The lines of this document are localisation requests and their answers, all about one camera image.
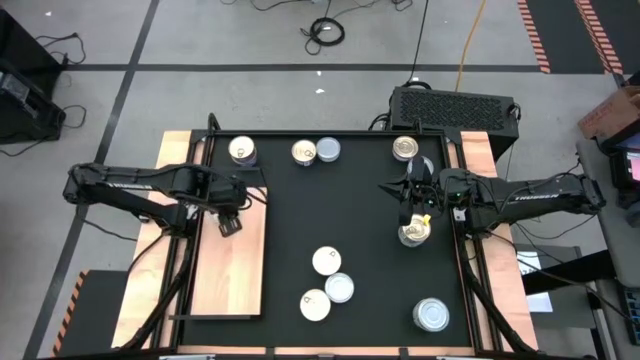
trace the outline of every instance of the black tabletop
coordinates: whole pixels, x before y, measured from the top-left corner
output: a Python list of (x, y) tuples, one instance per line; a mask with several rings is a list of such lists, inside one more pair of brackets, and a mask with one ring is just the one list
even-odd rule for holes
[[(268, 187), (262, 315), (250, 320), (189, 320), (183, 344), (220, 346), (470, 346), (471, 340), (448, 214), (432, 222), (426, 243), (408, 248), (398, 239), (399, 203), (378, 184), (402, 176), (406, 163), (392, 156), (397, 134), (334, 134), (341, 155), (296, 164), (291, 146), (300, 135), (250, 135)], [(212, 166), (235, 166), (231, 135), (216, 134)], [(321, 135), (307, 136), (317, 141)], [(420, 155), (436, 171), (447, 166), (440, 136), (415, 137)], [(326, 278), (313, 269), (313, 253), (333, 246), (341, 272), (355, 283), (353, 297), (332, 304), (321, 322), (305, 319), (299, 303)], [(442, 300), (451, 314), (438, 333), (419, 329), (413, 307)]]

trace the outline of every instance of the concrete floor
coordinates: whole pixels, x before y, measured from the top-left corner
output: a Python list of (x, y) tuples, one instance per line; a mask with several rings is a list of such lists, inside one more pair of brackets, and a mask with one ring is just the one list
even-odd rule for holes
[[(259, 5), (274, 1), (257, 1)], [(340, 17), (347, 37), (337, 47), (312, 57), (303, 50), (300, 27), (324, 14), (324, 5), (297, 3), (266, 13), (248, 1), (233, 6), (216, 0), (160, 0), (141, 64), (410, 64), (422, 6), (399, 13), (389, 1)], [(157, 0), (0, 0), (34, 36), (78, 32), (85, 42), (86, 64), (128, 64), (148, 10)], [(480, 0), (431, 0), (421, 64), (455, 68)], [(332, 4), (331, 14), (354, 5)], [(80, 57), (77, 43), (51, 50)], [(467, 64), (536, 65), (515, 1), (489, 0), (467, 55)], [(73, 219), (62, 199), (66, 171), (93, 161), (122, 90), (123, 71), (68, 71), (58, 82), (54, 101), (81, 104), (87, 124), (66, 129), (60, 141), (41, 144), (18, 158), (0, 155), (0, 353), (3, 359), (25, 355), (45, 294), (54, 276)], [(126, 94), (106, 164), (152, 167), (165, 130), (204, 128), (215, 112), (225, 129), (365, 129), (386, 110), (393, 87), (407, 71), (138, 71)], [(455, 72), (418, 72), (435, 89), (453, 90)], [(467, 72), (460, 91), (513, 96), (523, 108), (521, 137), (513, 152), (509, 179), (545, 178), (576, 162), (576, 122), (614, 91), (610, 75), (546, 75)], [(71, 112), (69, 122), (81, 114)], [(18, 146), (3, 149), (14, 151)], [(508, 156), (498, 162), (504, 176)], [(104, 207), (91, 207), (88, 219), (121, 234), (136, 236), (137, 221)], [(583, 217), (558, 214), (527, 222), (538, 234), (557, 234)], [(526, 242), (518, 230), (516, 241)], [(554, 244), (580, 246), (583, 253), (605, 247), (597, 221), (568, 233)], [(27, 355), (50, 354), (77, 274), (84, 269), (126, 269), (134, 244), (83, 227), (66, 277), (49, 293), (52, 308), (41, 346)], [(593, 353), (588, 332), (537, 329), (542, 349), (554, 354)]]

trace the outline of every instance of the cardboard box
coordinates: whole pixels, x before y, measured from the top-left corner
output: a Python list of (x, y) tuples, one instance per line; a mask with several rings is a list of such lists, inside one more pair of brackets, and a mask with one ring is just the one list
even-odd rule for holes
[(585, 138), (606, 140), (636, 122), (640, 123), (640, 86), (627, 86), (593, 109), (578, 126)]

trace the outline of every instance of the can lid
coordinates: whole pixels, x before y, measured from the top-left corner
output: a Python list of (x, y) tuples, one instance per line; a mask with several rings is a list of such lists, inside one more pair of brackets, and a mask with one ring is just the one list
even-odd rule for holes
[(431, 226), (425, 224), (425, 219), (422, 215), (413, 215), (411, 223), (402, 227), (402, 232), (411, 240), (424, 241), (431, 234)]
[(316, 157), (316, 145), (309, 140), (300, 140), (293, 144), (291, 154), (298, 161), (311, 161)]
[(300, 299), (300, 311), (307, 320), (320, 321), (329, 315), (329, 310), (331, 301), (322, 290), (311, 289)]
[(418, 153), (418, 142), (409, 136), (400, 136), (393, 141), (393, 151), (402, 158), (410, 159)]
[(318, 140), (316, 145), (318, 157), (322, 161), (333, 161), (340, 156), (340, 143), (332, 137), (325, 137)]
[(255, 150), (253, 140), (248, 136), (237, 136), (229, 143), (229, 154), (236, 159), (244, 159)]
[(353, 280), (344, 273), (335, 273), (327, 279), (324, 284), (324, 291), (329, 299), (335, 303), (343, 303), (353, 296)]
[(329, 276), (335, 274), (338, 269), (340, 269), (342, 257), (338, 250), (331, 246), (323, 246), (316, 250), (311, 262), (313, 263), (313, 268), (316, 269), (320, 275)]
[(449, 324), (449, 309), (440, 300), (422, 300), (418, 309), (418, 320), (429, 331), (440, 331)]

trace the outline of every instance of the tin can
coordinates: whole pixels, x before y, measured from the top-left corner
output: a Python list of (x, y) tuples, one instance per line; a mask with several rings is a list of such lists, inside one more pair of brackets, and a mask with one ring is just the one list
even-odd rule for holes
[(334, 303), (345, 303), (353, 296), (353, 280), (347, 274), (335, 273), (324, 284), (324, 292)]
[(229, 143), (231, 160), (240, 166), (253, 166), (258, 161), (258, 151), (248, 136), (237, 136)]
[(398, 228), (398, 237), (400, 242), (408, 247), (416, 247), (422, 244), (431, 234), (431, 225), (429, 224), (429, 215), (411, 216), (411, 223), (407, 226)]
[(300, 299), (300, 311), (310, 321), (320, 321), (329, 315), (331, 301), (324, 291), (311, 289)]
[(413, 322), (422, 330), (438, 332), (449, 325), (449, 309), (436, 298), (422, 299), (413, 308)]
[(316, 158), (316, 145), (309, 140), (300, 140), (293, 144), (291, 155), (298, 164), (309, 166)]
[(418, 142), (409, 136), (400, 136), (393, 141), (393, 157), (407, 162), (418, 153)]
[(313, 268), (318, 274), (329, 276), (335, 274), (340, 265), (342, 265), (342, 257), (338, 250), (331, 246), (323, 246), (316, 250), (311, 260)]
[(318, 140), (316, 144), (318, 157), (324, 162), (335, 161), (340, 156), (340, 143), (332, 137)]

